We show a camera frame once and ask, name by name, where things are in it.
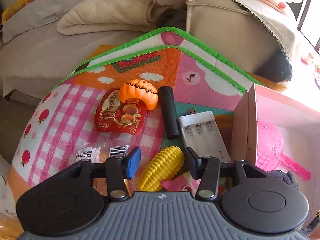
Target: cartoon eye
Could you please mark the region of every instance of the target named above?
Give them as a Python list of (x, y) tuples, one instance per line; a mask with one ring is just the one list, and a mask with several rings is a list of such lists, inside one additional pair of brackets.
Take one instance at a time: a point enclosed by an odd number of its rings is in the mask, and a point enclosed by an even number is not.
[(182, 187), (182, 191), (192, 192), (192, 188), (189, 185), (185, 185)]

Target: red snack package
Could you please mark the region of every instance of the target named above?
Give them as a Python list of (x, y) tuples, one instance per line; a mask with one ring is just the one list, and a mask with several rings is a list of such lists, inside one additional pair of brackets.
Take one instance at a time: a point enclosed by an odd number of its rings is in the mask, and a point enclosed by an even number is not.
[(94, 118), (96, 131), (139, 135), (142, 131), (147, 106), (136, 98), (122, 103), (117, 98), (118, 92), (119, 88), (112, 88), (103, 96)]

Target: pink checkered pattern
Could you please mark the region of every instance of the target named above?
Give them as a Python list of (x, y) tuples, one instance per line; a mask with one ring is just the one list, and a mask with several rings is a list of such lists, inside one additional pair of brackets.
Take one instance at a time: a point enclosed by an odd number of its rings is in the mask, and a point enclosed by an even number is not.
[[(138, 136), (98, 133), (94, 128), (94, 116), (105, 93), (106, 91), (78, 85), (68, 88), (41, 139), (28, 184), (35, 186), (72, 164), (71, 157), (87, 143), (107, 141), (110, 146), (139, 146), (142, 150), (139, 173), (154, 157), (160, 149), (164, 133), (160, 108), (147, 112), (142, 133)], [(134, 190), (137, 189), (136, 182), (136, 179), (132, 181)]]

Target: orange pumpkin toy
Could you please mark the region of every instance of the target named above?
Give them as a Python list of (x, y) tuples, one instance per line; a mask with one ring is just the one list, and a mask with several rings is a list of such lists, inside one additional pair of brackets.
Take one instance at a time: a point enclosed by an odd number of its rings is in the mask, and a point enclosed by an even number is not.
[(123, 103), (131, 98), (142, 100), (148, 110), (154, 110), (158, 103), (158, 91), (145, 80), (133, 79), (124, 83), (118, 93), (118, 99)]

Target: cardboard box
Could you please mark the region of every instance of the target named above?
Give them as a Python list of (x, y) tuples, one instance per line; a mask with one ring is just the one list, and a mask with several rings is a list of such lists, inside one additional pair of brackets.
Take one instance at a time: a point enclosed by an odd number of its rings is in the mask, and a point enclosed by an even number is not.
[[(300, 191), (309, 201), (307, 225), (320, 210), (320, 113), (254, 84), (234, 110), (231, 159), (247, 159), (256, 164), (258, 120), (276, 125), (284, 138), (284, 154), (311, 172), (311, 179), (306, 181), (291, 170)], [(290, 170), (283, 164), (277, 169)]]

